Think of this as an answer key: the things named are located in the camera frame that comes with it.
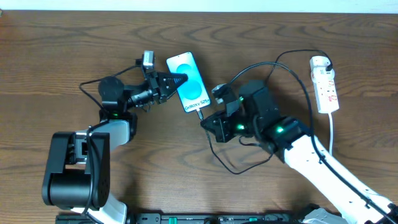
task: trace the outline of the white wall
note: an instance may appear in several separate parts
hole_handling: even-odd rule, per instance
[[[0,8],[189,12],[398,13],[398,0],[0,0]]]

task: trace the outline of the white cable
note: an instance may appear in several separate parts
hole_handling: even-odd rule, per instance
[[[330,122],[330,140],[329,140],[329,154],[333,153],[333,119],[331,118],[331,112],[328,113]]]

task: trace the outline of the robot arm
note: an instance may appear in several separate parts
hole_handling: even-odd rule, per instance
[[[316,138],[317,148],[329,164],[340,173],[351,185],[360,190],[384,212],[392,210],[393,203],[377,194],[357,179],[349,170],[341,165]],[[311,137],[304,135],[292,143],[291,149],[284,149],[285,163],[307,178],[342,214],[348,223],[366,223],[368,220],[377,223],[383,216],[374,208],[366,205],[357,194],[339,180],[319,157],[311,143]]]
[[[129,109],[164,103],[188,80],[185,74],[156,72],[151,51],[145,51],[136,66],[145,78],[140,85],[124,85],[115,76],[100,80],[99,124],[53,135],[42,187],[46,205],[82,213],[96,223],[134,223],[127,206],[109,192],[110,152],[136,133],[137,116]],[[77,164],[86,167],[77,169]]]
[[[283,163],[297,170],[325,195],[342,214],[344,222],[390,223],[374,207],[380,208],[389,219],[398,219],[398,207],[358,180],[331,157],[315,137],[320,152],[320,155],[317,154],[308,127],[295,118],[280,115],[262,80],[252,80],[242,86],[238,97],[228,85],[217,86],[213,95],[217,102],[224,103],[225,109],[201,121],[201,126],[213,133],[217,142],[228,142],[236,136],[256,137],[265,151],[275,154]],[[324,161],[364,197],[349,188]],[[318,217],[318,223],[328,223],[328,215],[314,217]],[[313,223],[314,219],[308,218],[307,221]]]

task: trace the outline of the green led light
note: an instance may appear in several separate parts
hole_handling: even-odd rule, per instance
[[[169,224],[177,224],[178,220],[175,217],[169,218]]]
[[[284,131],[284,129],[282,127],[277,127],[276,128],[276,132],[278,133],[282,133]]]
[[[238,130],[244,130],[244,125],[243,124],[238,124],[236,128]]]

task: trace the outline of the smartphone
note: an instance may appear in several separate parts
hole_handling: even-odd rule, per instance
[[[182,107],[186,113],[210,105],[210,97],[191,52],[168,58],[166,64],[170,73],[188,75],[188,80],[177,89]]]

